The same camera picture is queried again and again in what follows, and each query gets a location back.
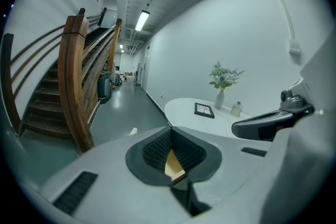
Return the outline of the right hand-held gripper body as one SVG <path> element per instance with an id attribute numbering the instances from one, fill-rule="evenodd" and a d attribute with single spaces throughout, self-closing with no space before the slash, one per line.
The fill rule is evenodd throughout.
<path id="1" fill-rule="evenodd" d="M 301 71 L 315 112 L 295 124 L 260 224 L 336 222 L 336 31 Z"/>

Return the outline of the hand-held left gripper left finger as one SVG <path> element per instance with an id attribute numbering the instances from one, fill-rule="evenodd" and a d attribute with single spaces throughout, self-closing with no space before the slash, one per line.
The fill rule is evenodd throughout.
<path id="1" fill-rule="evenodd" d="M 171 129 L 96 146 L 54 174 L 40 194 L 84 224 L 183 224 L 191 214 L 165 173 Z"/>

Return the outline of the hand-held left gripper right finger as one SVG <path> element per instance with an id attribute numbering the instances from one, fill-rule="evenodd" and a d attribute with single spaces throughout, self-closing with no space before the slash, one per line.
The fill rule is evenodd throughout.
<path id="1" fill-rule="evenodd" d="M 173 127 L 171 145 L 186 173 L 186 190 L 172 190 L 181 207 L 171 209 L 171 217 L 177 217 L 172 224 L 182 224 L 239 190 L 262 163 L 271 143 Z"/>

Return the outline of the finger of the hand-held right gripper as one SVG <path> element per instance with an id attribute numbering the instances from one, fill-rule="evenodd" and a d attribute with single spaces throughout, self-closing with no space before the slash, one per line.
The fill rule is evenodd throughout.
<path id="1" fill-rule="evenodd" d="M 276 110 L 233 123 L 232 133 L 247 140 L 273 141 L 278 131 L 294 124 L 292 113 Z"/>

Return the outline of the white ceramic vase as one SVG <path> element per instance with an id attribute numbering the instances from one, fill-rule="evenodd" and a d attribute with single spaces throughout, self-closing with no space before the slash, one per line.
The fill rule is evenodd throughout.
<path id="1" fill-rule="evenodd" d="M 214 107 L 217 108 L 217 109 L 221 109 L 222 106 L 223 106 L 223 102 L 224 102 L 224 92 L 223 91 L 220 91 L 217 96 L 216 96 L 216 99 L 215 99 L 215 102 L 214 102 Z"/>

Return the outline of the blue and white flower bouquet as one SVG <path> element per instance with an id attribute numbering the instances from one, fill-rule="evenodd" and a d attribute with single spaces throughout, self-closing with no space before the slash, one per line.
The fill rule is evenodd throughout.
<path id="1" fill-rule="evenodd" d="M 238 68 L 233 70 L 224 68 L 218 61 L 214 64 L 213 70 L 209 75 L 212 78 L 209 85 L 212 85 L 220 92 L 224 92 L 226 88 L 237 84 L 237 81 L 241 78 L 244 72 L 244 70 L 239 70 Z"/>

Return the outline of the dark grey floor cleaning machine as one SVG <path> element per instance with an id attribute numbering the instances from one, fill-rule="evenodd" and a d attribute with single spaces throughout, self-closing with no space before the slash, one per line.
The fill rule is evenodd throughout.
<path id="1" fill-rule="evenodd" d="M 97 93 L 100 103 L 106 103 L 111 98 L 112 80 L 108 71 L 100 73 L 97 81 Z"/>

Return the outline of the brown wooden staircase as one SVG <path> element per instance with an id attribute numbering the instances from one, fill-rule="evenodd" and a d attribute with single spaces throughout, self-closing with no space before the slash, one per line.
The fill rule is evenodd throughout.
<path id="1" fill-rule="evenodd" d="M 3 36 L 0 48 L 0 86 L 6 113 L 17 137 L 26 131 L 73 140 L 79 152 L 94 146 L 90 122 L 98 106 L 98 80 L 112 71 L 121 19 L 102 28 L 105 14 L 85 16 L 85 9 L 67 18 L 12 55 L 13 34 Z M 29 94 L 23 116 L 16 99 L 23 85 L 47 56 L 58 51 Z"/>

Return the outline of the black picture frame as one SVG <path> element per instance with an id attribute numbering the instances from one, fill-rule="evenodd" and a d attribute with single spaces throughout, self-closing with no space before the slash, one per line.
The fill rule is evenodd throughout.
<path id="1" fill-rule="evenodd" d="M 194 114 L 203 116 L 206 118 L 214 119 L 215 115 L 213 113 L 213 110 L 211 106 L 206 105 L 206 104 L 201 104 L 201 103 L 194 103 Z"/>

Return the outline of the white wall junction box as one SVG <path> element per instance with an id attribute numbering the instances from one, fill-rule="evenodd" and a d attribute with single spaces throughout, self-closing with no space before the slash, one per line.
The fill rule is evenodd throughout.
<path id="1" fill-rule="evenodd" d="M 301 54 L 301 48 L 299 45 L 299 42 L 295 39 L 289 39 L 288 40 L 288 52 L 290 54 L 294 55 L 300 55 Z"/>

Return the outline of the white wall conduit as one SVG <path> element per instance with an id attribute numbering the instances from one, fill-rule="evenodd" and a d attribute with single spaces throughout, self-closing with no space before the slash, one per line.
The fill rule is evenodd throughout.
<path id="1" fill-rule="evenodd" d="M 280 0 L 280 2 L 281 2 L 282 9 L 285 12 L 285 16 L 286 16 L 286 20 L 287 20 L 287 24 L 288 24 L 288 28 L 289 28 L 289 32 L 290 32 L 290 39 L 295 40 L 295 32 L 294 32 L 292 20 L 291 20 L 286 2 L 285 2 L 285 0 Z"/>

